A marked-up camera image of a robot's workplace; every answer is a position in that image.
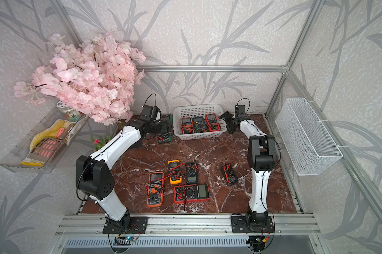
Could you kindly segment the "green multimeter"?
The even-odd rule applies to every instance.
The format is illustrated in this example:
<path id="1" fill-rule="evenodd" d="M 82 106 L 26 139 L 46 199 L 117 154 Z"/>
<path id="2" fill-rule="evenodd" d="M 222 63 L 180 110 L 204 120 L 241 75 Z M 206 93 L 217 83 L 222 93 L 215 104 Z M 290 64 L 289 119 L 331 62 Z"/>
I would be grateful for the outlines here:
<path id="1" fill-rule="evenodd" d="M 196 133 L 204 133 L 208 131 L 206 121 L 202 116 L 193 117 L 192 122 Z"/>
<path id="2" fill-rule="evenodd" d="M 173 116 L 171 114 L 164 115 L 160 120 L 161 130 L 157 134 L 157 143 L 166 144 L 173 140 Z"/>

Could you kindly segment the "pink brown grid tray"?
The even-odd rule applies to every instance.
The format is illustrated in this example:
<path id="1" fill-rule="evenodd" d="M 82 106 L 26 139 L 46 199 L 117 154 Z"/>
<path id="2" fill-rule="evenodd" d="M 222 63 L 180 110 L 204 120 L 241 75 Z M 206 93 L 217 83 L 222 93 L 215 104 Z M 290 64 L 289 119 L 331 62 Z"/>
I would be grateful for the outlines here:
<path id="1" fill-rule="evenodd" d="M 48 160 L 63 143 L 61 139 L 44 138 L 28 154 L 29 159 Z"/>

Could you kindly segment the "white perforated plastic basket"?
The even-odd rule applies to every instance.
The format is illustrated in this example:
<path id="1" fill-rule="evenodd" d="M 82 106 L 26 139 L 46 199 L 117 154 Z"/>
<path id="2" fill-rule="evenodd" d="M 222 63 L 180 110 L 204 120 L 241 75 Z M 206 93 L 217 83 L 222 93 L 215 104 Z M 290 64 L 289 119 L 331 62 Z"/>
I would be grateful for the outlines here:
<path id="1" fill-rule="evenodd" d="M 227 131 L 226 123 L 224 120 L 219 119 L 220 130 L 215 132 L 202 132 L 202 133 L 192 133 L 192 134 L 182 134 L 181 131 L 181 119 L 184 117 L 198 117 L 207 114 L 215 113 L 217 117 L 224 113 L 222 107 L 219 104 L 204 104 L 204 105 L 191 105 L 191 106 L 180 106 L 174 109 L 173 112 L 173 125 L 174 125 L 174 135 L 183 141 L 195 140 L 195 139 L 206 139 L 219 137 L 222 133 Z"/>

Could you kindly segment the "aluminium front rail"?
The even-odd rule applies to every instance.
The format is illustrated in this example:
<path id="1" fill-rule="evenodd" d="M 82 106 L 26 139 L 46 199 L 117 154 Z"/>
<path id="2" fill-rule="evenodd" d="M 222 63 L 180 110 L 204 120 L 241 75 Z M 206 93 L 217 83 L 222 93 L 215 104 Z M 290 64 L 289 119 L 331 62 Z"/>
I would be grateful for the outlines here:
<path id="1" fill-rule="evenodd" d="M 240 229 L 231 222 L 229 213 L 211 214 L 146 214 L 148 217 L 143 237 L 152 236 L 229 236 Z M 102 237 L 106 222 L 103 214 L 66 215 L 56 230 L 55 237 Z M 274 214 L 275 235 L 321 235 L 313 214 Z"/>

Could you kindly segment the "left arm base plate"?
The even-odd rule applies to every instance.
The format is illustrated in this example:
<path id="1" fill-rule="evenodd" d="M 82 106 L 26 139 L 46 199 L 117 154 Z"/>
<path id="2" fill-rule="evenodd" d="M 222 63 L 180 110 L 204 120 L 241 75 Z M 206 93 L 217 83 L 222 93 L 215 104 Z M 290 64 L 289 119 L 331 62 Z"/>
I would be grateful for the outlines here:
<path id="1" fill-rule="evenodd" d="M 120 221 L 106 218 L 102 233 L 112 234 L 145 234 L 148 224 L 148 217 L 124 217 Z"/>

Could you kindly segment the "clear acrylic wall shelf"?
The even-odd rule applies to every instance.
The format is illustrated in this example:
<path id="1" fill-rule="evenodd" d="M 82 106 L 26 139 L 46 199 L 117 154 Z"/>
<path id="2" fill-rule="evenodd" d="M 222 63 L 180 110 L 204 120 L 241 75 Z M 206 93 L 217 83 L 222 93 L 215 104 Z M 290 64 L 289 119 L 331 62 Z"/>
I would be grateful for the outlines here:
<path id="1" fill-rule="evenodd" d="M 70 122 L 54 107 L 0 161 L 0 166 L 14 173 L 51 173 L 87 121 L 87 116 L 80 115 L 76 122 Z"/>

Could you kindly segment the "small potted pink flowers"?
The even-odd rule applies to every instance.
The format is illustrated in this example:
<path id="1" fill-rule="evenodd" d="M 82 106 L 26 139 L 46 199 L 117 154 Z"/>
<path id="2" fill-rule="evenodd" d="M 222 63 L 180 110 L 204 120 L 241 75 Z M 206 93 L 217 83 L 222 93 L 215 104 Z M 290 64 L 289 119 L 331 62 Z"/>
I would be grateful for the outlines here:
<path id="1" fill-rule="evenodd" d="M 102 138 L 94 138 L 93 144 L 94 144 L 94 151 L 98 151 L 101 148 L 103 148 L 108 142 L 110 142 L 112 139 L 111 136 L 104 136 Z"/>

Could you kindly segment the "small yellow multimeter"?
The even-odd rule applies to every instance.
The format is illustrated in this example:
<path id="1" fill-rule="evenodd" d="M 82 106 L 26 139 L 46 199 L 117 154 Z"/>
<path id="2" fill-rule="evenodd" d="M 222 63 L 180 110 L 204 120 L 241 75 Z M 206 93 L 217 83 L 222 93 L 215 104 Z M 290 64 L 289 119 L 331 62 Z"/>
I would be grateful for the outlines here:
<path id="1" fill-rule="evenodd" d="M 182 164 L 179 160 L 168 161 L 168 179 L 171 185 L 180 184 L 182 182 L 181 166 Z"/>

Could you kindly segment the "small black multimeter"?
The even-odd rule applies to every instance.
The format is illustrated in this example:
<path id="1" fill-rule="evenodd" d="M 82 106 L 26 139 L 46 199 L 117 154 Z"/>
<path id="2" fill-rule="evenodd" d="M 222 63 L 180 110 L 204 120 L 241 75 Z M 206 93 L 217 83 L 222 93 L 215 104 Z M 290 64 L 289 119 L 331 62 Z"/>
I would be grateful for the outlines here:
<path id="1" fill-rule="evenodd" d="M 237 184 L 237 177 L 235 175 L 235 172 L 230 164 L 225 164 L 221 172 L 224 176 L 224 180 L 228 185 L 236 185 Z"/>
<path id="2" fill-rule="evenodd" d="M 188 185 L 198 183 L 198 173 L 199 169 L 197 163 L 189 163 L 186 166 L 186 176 Z"/>

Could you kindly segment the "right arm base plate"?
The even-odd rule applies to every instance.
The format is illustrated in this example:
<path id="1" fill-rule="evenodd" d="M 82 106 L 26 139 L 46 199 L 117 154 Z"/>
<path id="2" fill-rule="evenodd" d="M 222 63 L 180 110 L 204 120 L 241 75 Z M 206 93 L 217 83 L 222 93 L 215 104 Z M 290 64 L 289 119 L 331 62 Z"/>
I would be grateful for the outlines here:
<path id="1" fill-rule="evenodd" d="M 234 213 L 231 215 L 233 233 L 274 233 L 273 217 L 267 212 L 247 213 L 246 215 Z"/>

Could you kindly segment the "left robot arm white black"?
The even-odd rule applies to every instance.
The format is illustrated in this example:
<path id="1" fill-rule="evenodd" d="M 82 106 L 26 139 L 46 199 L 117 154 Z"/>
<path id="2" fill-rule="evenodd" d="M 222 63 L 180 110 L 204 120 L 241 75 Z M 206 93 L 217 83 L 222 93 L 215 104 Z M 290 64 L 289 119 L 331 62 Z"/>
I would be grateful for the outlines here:
<path id="1" fill-rule="evenodd" d="M 148 133 L 161 131 L 161 117 L 157 106 L 143 106 L 139 117 L 130 119 L 105 146 L 90 156 L 80 156 L 76 161 L 76 189 L 95 201 L 109 221 L 121 227 L 128 227 L 130 213 L 115 192 L 111 169 L 128 149 L 141 144 Z"/>

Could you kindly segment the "small black multimeter centre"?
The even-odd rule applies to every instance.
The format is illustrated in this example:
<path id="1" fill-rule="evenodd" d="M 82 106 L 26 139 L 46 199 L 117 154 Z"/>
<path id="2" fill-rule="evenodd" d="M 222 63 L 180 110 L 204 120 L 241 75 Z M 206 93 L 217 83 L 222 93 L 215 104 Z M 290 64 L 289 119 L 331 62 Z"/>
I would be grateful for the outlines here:
<path id="1" fill-rule="evenodd" d="M 198 183 L 198 173 L 199 169 L 197 163 L 189 163 L 186 166 L 186 176 L 188 185 Z"/>

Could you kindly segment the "large red multimeter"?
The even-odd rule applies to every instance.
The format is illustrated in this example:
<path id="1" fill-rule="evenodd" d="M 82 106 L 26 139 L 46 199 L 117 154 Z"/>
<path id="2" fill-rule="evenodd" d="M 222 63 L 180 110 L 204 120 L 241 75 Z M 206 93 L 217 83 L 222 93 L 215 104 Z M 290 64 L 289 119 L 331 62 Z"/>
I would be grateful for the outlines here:
<path id="1" fill-rule="evenodd" d="M 179 185 L 174 189 L 175 204 L 202 202 L 209 199 L 210 193 L 206 183 Z"/>

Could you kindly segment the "orange multimeter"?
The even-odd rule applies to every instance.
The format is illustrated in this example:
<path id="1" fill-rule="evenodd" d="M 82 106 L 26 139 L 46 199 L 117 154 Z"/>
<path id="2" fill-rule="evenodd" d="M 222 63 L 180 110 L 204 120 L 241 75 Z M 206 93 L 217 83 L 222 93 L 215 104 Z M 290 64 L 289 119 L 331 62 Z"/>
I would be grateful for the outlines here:
<path id="1" fill-rule="evenodd" d="M 190 117 L 184 117 L 181 119 L 181 132 L 182 134 L 193 134 L 195 133 L 195 127 Z"/>
<path id="2" fill-rule="evenodd" d="M 159 207 L 163 203 L 164 196 L 164 172 L 157 171 L 149 175 L 149 181 L 146 184 L 147 206 Z"/>

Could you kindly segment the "small black multimeter right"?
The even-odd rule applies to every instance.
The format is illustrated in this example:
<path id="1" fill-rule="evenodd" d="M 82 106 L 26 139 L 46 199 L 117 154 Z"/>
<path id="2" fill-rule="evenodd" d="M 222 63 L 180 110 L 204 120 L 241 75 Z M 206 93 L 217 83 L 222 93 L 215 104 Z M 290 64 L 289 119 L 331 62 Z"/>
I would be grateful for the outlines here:
<path id="1" fill-rule="evenodd" d="M 221 172 L 224 176 L 224 180 L 228 185 L 236 185 L 237 184 L 237 177 L 235 175 L 235 172 L 230 164 L 225 164 Z"/>

